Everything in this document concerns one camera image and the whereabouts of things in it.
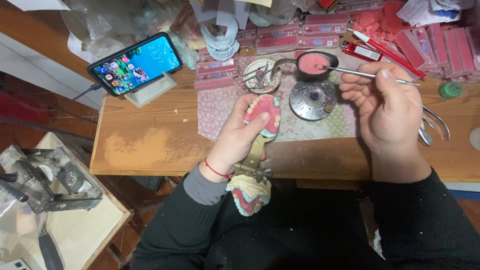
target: metal lid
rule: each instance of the metal lid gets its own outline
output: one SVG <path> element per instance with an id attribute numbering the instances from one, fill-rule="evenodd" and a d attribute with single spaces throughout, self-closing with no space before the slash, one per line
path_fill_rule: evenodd
<path id="1" fill-rule="evenodd" d="M 305 120 L 316 121 L 327 117 L 335 104 L 335 89 L 327 81 L 299 82 L 290 92 L 292 111 Z"/>

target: white wall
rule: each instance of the white wall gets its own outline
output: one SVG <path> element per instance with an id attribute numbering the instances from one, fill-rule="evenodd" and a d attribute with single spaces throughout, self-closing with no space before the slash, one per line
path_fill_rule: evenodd
<path id="1" fill-rule="evenodd" d="M 0 33 L 0 71 L 67 98 L 74 98 L 94 84 L 2 33 Z M 100 110 L 103 91 L 102 88 L 90 91 L 77 101 Z"/>

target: red pen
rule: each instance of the red pen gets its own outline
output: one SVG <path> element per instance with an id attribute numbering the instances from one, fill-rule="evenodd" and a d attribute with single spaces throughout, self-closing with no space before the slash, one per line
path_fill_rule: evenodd
<path id="1" fill-rule="evenodd" d="M 348 31 L 353 32 L 354 35 L 356 35 L 361 41 L 365 42 L 365 44 L 368 44 L 369 46 L 373 47 L 374 49 L 377 49 L 381 51 L 384 55 L 389 56 L 390 58 L 394 59 L 398 63 L 402 64 L 404 67 L 406 67 L 408 70 L 410 70 L 412 73 L 414 73 L 417 76 L 420 76 L 422 78 L 426 77 L 425 73 L 423 73 L 420 70 L 416 70 L 409 62 L 401 59 L 400 57 L 396 56 L 394 53 L 391 51 L 385 49 L 382 47 L 380 44 L 376 43 L 366 35 L 360 33 L 359 31 L 354 31 L 353 29 L 347 28 Z"/>

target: metal clamp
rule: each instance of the metal clamp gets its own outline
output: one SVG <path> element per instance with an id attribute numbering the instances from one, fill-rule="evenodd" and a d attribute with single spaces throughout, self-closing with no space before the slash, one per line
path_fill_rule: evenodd
<path id="1" fill-rule="evenodd" d="M 272 176 L 272 170 L 259 169 L 258 165 L 260 164 L 260 157 L 264 149 L 264 144 L 271 140 L 273 140 L 273 138 L 266 138 L 261 134 L 257 135 L 253 141 L 250 153 L 248 153 L 248 156 L 245 158 L 245 160 L 242 163 L 237 162 L 235 165 L 233 165 L 233 173 L 235 175 L 244 174 L 253 177 L 257 183 L 262 181 L 266 183 L 268 180 L 267 178 Z"/>

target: phone stand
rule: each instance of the phone stand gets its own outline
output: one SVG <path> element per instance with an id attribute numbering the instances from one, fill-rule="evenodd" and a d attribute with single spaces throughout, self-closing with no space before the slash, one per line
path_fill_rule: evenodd
<path id="1" fill-rule="evenodd" d="M 173 80 L 172 75 L 164 71 L 163 78 L 143 87 L 137 92 L 126 94 L 125 97 L 135 106 L 140 108 L 176 85 L 177 83 Z"/>

